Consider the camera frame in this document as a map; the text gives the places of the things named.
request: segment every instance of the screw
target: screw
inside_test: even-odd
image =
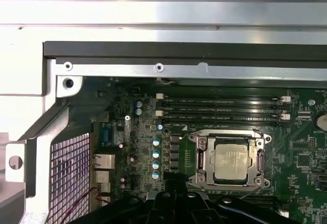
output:
[[[201,175],[201,176],[198,177],[198,180],[199,180],[200,182],[203,182],[203,181],[205,180],[205,178],[204,178],[203,175]]]
[[[199,141],[199,143],[200,143],[200,145],[205,145],[206,141],[205,141],[205,139],[201,139],[201,140]]]
[[[226,197],[226,198],[223,199],[223,202],[224,202],[225,204],[230,204],[230,203],[231,203],[231,199],[228,198],[228,197]]]
[[[261,179],[260,178],[255,179],[255,183],[257,183],[258,185],[261,185]]]
[[[309,100],[309,101],[308,101],[308,104],[309,104],[310,106],[315,105],[315,104],[316,104],[316,101],[315,101],[315,100]]]
[[[191,198],[196,197],[196,194],[194,192],[189,192],[188,197],[191,197]]]

